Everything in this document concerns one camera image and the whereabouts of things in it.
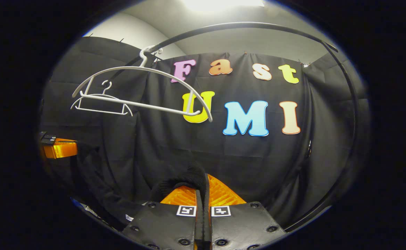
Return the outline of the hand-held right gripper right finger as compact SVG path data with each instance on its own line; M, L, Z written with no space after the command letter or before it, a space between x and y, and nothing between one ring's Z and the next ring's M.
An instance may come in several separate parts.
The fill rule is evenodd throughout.
M281 240L287 234L260 202L244 201L209 174L204 204L206 250L251 250Z

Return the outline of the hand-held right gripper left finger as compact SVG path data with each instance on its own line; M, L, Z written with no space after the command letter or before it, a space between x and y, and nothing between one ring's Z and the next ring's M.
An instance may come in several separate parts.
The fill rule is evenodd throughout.
M146 203L122 233L151 250L202 250L203 219L200 192L181 186Z

